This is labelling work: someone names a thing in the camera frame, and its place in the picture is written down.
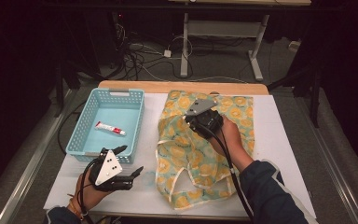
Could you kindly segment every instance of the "jeans sleeve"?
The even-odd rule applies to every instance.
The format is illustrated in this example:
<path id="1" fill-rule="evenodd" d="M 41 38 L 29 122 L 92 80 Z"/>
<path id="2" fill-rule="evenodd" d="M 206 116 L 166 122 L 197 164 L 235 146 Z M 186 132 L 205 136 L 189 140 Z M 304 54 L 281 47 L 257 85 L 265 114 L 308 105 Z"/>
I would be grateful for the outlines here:
<path id="1" fill-rule="evenodd" d="M 317 223 L 299 199 L 284 186 L 281 173 L 268 161 L 254 161 L 240 174 L 241 189 L 255 224 Z"/>
<path id="2" fill-rule="evenodd" d="M 81 224 L 81 221 L 66 207 L 53 207 L 46 212 L 43 224 Z"/>

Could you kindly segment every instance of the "basket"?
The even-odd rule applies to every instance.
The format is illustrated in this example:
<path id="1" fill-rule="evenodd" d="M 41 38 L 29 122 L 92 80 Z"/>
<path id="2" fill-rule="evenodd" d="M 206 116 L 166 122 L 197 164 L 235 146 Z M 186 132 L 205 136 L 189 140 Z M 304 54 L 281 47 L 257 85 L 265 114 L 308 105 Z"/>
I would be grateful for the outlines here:
<path id="1" fill-rule="evenodd" d="M 143 90 L 92 90 L 66 152 L 78 161 L 92 161 L 103 147 L 113 149 L 126 145 L 126 150 L 118 154 L 117 159 L 121 163 L 133 163 L 144 113 L 144 98 Z M 99 121 L 122 129 L 126 135 L 95 129 Z"/>

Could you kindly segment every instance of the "white table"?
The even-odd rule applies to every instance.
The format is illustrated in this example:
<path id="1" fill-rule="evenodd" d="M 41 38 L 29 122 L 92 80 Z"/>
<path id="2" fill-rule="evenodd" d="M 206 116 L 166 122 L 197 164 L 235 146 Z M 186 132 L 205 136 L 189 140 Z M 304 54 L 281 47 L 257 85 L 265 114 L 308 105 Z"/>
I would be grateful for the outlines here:
<path id="1" fill-rule="evenodd" d="M 135 179 L 133 188 L 129 191 L 114 192 L 103 199 L 91 212 L 128 217 L 248 218 L 236 194 L 221 202 L 206 203 L 183 211 L 173 210 L 159 194 L 154 185 L 157 166 L 155 150 L 158 141 L 158 119 L 166 97 L 167 93 L 145 94 L 145 113 L 139 135 L 136 159 L 132 165 L 123 164 L 123 175 L 130 174 L 140 166 L 144 167 L 141 175 Z M 286 187 L 316 217 L 273 97 L 254 95 L 254 99 L 254 159 L 267 159 L 278 165 Z M 66 194 L 74 193 L 77 178 L 83 173 L 86 165 L 86 162 L 79 162 L 72 156 L 67 155 L 65 157 L 44 209 L 49 209 L 55 205 L 66 206 L 68 204 Z M 190 182 L 186 172 L 183 172 L 179 179 L 183 181 L 181 186 L 189 187 Z"/>

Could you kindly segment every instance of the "hand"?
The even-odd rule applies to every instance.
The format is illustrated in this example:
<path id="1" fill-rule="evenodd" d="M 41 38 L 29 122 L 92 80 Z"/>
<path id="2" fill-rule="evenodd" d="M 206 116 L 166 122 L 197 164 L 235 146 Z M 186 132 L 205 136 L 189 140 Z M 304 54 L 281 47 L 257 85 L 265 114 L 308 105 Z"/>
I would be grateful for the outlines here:
<path id="1" fill-rule="evenodd" d="M 220 131 L 217 132 L 216 136 L 220 141 L 225 144 L 227 143 L 227 149 L 230 154 L 232 163 L 237 167 L 238 170 L 243 171 L 248 165 L 254 160 L 246 153 L 246 150 L 242 146 L 241 134 L 238 130 L 237 124 L 229 120 L 226 116 L 223 117 L 223 126 Z M 220 147 L 217 140 L 212 137 L 208 141 L 213 146 L 213 149 L 220 155 L 226 156 L 223 149 Z"/>
<path id="2" fill-rule="evenodd" d="M 89 175 L 90 175 L 89 169 L 86 172 L 86 178 L 84 180 L 84 188 L 83 188 L 83 203 L 86 207 L 86 210 L 89 211 L 91 208 L 95 207 L 104 197 L 111 194 L 113 191 L 109 192 L 103 192 L 99 191 L 92 186 L 91 182 L 89 181 Z M 72 205 L 75 208 L 75 211 L 71 205 L 68 205 L 68 209 L 71 210 L 73 213 L 75 213 L 78 217 L 79 214 L 81 214 L 81 208 L 80 208 L 80 201 L 77 200 L 77 195 L 80 197 L 80 189 L 81 189 L 81 179 L 82 175 L 79 176 L 77 183 L 76 183 L 76 192 L 74 197 L 71 199 Z"/>

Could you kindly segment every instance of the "red and white tube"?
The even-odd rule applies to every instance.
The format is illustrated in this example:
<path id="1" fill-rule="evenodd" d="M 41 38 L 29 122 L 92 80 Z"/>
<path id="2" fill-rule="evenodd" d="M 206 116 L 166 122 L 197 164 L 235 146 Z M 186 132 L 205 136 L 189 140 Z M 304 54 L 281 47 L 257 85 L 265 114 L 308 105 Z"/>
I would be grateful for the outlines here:
<path id="1" fill-rule="evenodd" d="M 126 132 L 124 132 L 123 130 L 117 128 L 117 127 L 113 127 L 113 126 L 110 126 L 110 125 L 107 125 L 107 124 L 104 124 L 100 121 L 98 121 L 98 123 L 95 125 L 95 129 L 103 129 L 103 130 L 107 130 L 109 132 L 112 132 L 112 133 L 117 133 L 117 134 L 120 134 L 120 135 L 126 135 Z"/>

